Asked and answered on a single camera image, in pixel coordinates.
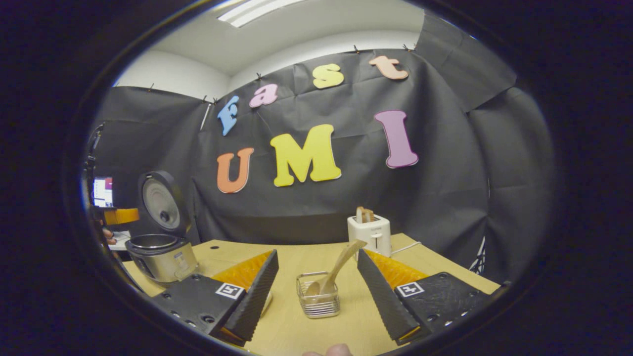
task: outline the orange object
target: orange object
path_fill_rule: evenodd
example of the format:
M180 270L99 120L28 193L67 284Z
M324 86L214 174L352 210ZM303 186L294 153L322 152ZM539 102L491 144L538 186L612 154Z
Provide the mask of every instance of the orange object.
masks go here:
M103 212L103 219L106 225L124 224L126 222L132 222L139 220L138 209L114 209L105 210Z
M246 261L240 262L231 268L225 269L211 278L216 281L240 286L248 291L251 284L253 284L257 273L260 272L261 266L264 265L271 253L272 250L264 252L261 255L255 256Z
M365 253L367 253L376 267L378 267L378 270L382 273L382 276L385 278L387 283L389 283L391 289L429 276L419 270L403 264L402 262L385 257L379 253L375 253L367 249L365 249Z
M396 64L400 64L398 60L387 58L387 56L379 56L369 61L369 64L375 65L380 70L380 74L393 80L404 79L409 76L406 70L397 70Z
M218 157L218 189L223 193L237 193L248 181L248 170L251 164L251 155L255 152L252 147L240 149L237 152L239 161L239 175L234 181L229 180L229 166L233 159L233 153L225 153Z

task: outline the ceiling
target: ceiling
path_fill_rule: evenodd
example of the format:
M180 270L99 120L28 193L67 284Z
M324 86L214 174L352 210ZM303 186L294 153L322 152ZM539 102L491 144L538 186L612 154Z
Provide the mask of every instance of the ceiling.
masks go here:
M179 54L228 76L282 49L328 35L362 30L420 32L424 12L403 0L307 0L237 29L209 10L151 49Z

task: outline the power cord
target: power cord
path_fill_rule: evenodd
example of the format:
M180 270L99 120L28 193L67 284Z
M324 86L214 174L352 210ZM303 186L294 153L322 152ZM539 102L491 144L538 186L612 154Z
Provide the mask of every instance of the power cord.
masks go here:
M419 241L417 241L416 243L412 243L412 244L410 244L410 245L409 245L409 246L407 246L407 247L403 247L403 248L401 248L400 250L392 251L392 252L391 252L391 255L395 255L395 254L396 254L396 253L398 253L398 252L405 251L407 248L414 247L415 245L422 245L422 243L421 243L421 242L419 242Z

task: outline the metal wire basket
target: metal wire basket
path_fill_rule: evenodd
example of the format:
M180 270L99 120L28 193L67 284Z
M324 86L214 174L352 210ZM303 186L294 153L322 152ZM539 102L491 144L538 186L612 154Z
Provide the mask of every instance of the metal wire basket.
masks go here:
M312 272L300 274L297 277L297 295L299 303L307 317L310 319L319 319L324 317L333 317L341 312L341 304L339 302L339 290L334 284L334 293L324 295L306 296L306 290L312 282L326 276L328 272Z

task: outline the pink letter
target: pink letter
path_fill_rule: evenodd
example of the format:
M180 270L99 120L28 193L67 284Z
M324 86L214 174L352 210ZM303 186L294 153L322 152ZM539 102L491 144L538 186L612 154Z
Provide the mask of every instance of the pink letter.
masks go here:
M258 108L261 105L272 104L277 100L277 84L268 84L255 91L255 97L251 99L249 106Z
M406 118L404 111L381 111L373 117L382 123L385 136L387 136L387 146L389 147L387 167L407 167L418 163L418 155L411 152L409 138L404 129L404 120Z

